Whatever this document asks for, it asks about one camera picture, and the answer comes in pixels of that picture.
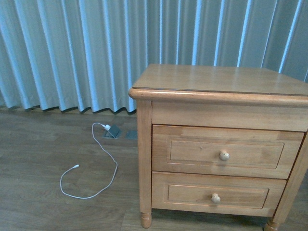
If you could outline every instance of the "wooden nightstand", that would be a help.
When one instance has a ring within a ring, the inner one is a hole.
[[[137,100],[141,223],[152,208],[269,217],[308,168],[308,84],[260,68],[150,65]]]

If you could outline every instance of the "curtain fold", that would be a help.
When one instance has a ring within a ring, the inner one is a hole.
[[[308,82],[307,25],[307,0],[2,0],[0,106],[131,112],[150,63]]]

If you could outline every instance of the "charging cable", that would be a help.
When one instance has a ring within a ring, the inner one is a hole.
[[[101,126],[102,126],[105,130],[107,130],[107,131],[110,129],[110,126],[109,126],[109,125],[100,124],[100,123],[94,123],[94,124],[92,124],[92,136],[93,136],[94,140],[99,144],[99,146],[101,147],[101,149],[102,149],[104,152],[106,152],[106,153],[111,157],[111,159],[115,162],[115,171],[114,171],[114,174],[113,174],[113,176],[112,176],[112,179],[111,179],[110,183],[109,183],[106,187],[104,187],[102,190],[100,190],[99,192],[97,192],[96,194],[94,194],[93,196],[89,196],[89,197],[73,196],[73,195],[70,195],[70,194],[65,193],[65,192],[63,191],[63,189],[62,189],[62,178],[63,178],[63,176],[64,176],[67,172],[69,172],[70,170],[79,167],[79,165],[75,165],[74,167],[71,167],[69,170],[67,170],[65,173],[63,173],[62,176],[61,176],[61,178],[60,178],[60,189],[61,189],[61,192],[62,192],[63,194],[65,194],[65,195],[67,195],[67,196],[74,197],[74,198],[77,198],[77,199],[91,199],[91,198],[97,196],[98,194],[100,194],[100,193],[101,193],[102,191],[104,191],[105,189],[107,189],[107,188],[112,184],[112,182],[114,181],[114,178],[115,178],[115,176],[116,176],[117,162],[116,162],[115,159],[112,157],[112,155],[111,155],[109,152],[107,152],[107,151],[102,147],[102,145],[98,142],[98,140],[95,138],[95,136],[94,136],[94,129],[93,129],[95,124],[101,125]]]

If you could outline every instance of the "drawer knob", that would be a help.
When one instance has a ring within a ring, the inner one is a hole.
[[[227,160],[229,160],[229,158],[230,158],[230,154],[227,153],[226,151],[220,151],[219,158],[220,158],[222,161],[227,161]]]
[[[217,193],[212,194],[212,202],[218,204],[220,202],[220,197]]]

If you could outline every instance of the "nightstand top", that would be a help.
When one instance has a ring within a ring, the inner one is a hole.
[[[151,64],[134,89],[308,96],[308,84],[265,68]]]

